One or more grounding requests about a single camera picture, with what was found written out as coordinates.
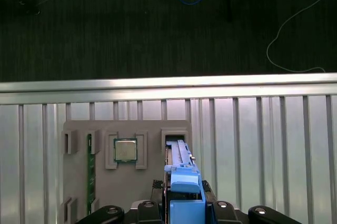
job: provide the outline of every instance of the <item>metal bar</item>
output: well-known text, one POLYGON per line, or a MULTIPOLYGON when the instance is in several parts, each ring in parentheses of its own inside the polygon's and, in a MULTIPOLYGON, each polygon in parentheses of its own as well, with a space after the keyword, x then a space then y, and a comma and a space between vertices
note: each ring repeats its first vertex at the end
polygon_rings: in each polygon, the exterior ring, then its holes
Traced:
POLYGON ((306 170, 306 197, 308 202, 308 224, 314 223, 314 201, 312 188, 312 164, 311 164, 311 134, 309 119, 308 97, 303 97, 303 122, 304 122, 304 149, 305 149, 305 170, 306 170))
POLYGON ((337 223, 336 204, 336 172, 335 172, 335 152, 334 152, 334 101, 330 95, 326 96, 326 120, 328 123, 328 146, 329 146, 329 172, 330 172, 330 193, 331 193, 331 219, 332 223, 337 223))
POLYGON ((48 182, 48 219, 45 218, 46 223, 57 223, 58 215, 58 194, 59 194, 59 141, 57 135, 57 117, 61 114, 57 113, 56 104, 48 104, 46 107, 46 152, 47 152, 47 182, 48 182))
POLYGON ((200 115, 200 100, 191 99, 191 125, 192 125, 192 149, 193 156, 196 158, 196 163, 201 174, 203 174, 202 162, 202 130, 201 130, 201 115, 200 115))
POLYGON ((43 171, 43 207, 44 207, 44 224, 49 223, 49 193, 52 188, 49 188, 48 172, 52 171, 49 167, 49 143, 48 143, 48 119, 47 105, 42 105, 42 171, 43 171))
POLYGON ((147 88, 129 90, 0 93, 0 104, 89 103, 100 101, 163 100, 256 96, 337 95, 337 84, 266 85, 241 87, 147 88))
POLYGON ((256 99, 257 142, 259 147, 260 204, 266 205, 262 99, 256 99))
POLYGON ((172 149, 167 149, 167 165, 172 165, 172 149))
POLYGON ((89 104, 89 119, 95 120, 95 103, 93 102, 89 104))
POLYGON ((171 153, 172 153, 172 163, 173 164, 181 164, 182 163, 182 157, 181 157, 179 145, 178 145, 177 142, 172 142, 171 153))
POLYGON ((213 191, 217 192, 214 122, 212 123, 212 121, 214 121, 214 101, 200 100, 202 175, 203 179, 209 182, 213 191))
POLYGON ((20 224, 26 224, 26 200, 25 200, 25 134, 24 134, 24 106, 19 105, 18 108, 18 133, 19 133, 19 210, 20 224))
MULTIPOLYGON (((56 133, 57 139, 61 139, 63 124, 65 123, 67 118, 66 114, 66 104, 57 104, 56 105, 56 133)), ((63 145, 62 141, 58 141, 57 143, 57 155, 63 155, 63 145)), ((63 158, 58 158, 58 181, 56 182, 56 191, 58 193, 57 198, 57 209, 63 203, 63 158)))
POLYGON ((143 102, 137 101, 137 119, 143 119, 143 102))
POLYGON ((235 186, 236 204, 242 209, 242 176, 241 176, 241 151, 240 151, 240 116, 239 101, 233 99, 233 126, 234 126, 234 155, 235 155, 235 186))
POLYGON ((187 153, 186 146, 183 140, 178 140, 179 152, 181 156, 181 161, 183 164, 188 164, 191 159, 187 153))
POLYGON ((167 120, 167 103, 165 100, 161 100, 161 119, 167 120))
POLYGON ((161 87, 254 86, 285 84, 336 84, 337 74, 285 74, 111 80, 72 80, 50 82, 0 83, 1 93, 31 91, 116 90, 161 87))
POLYGON ((282 147, 282 178, 283 178, 283 206, 284 214, 290 214, 290 196, 289 196, 289 159, 288 159, 288 135, 286 127, 286 104, 285 98, 280 98, 280 124, 281 124, 281 144, 282 147))

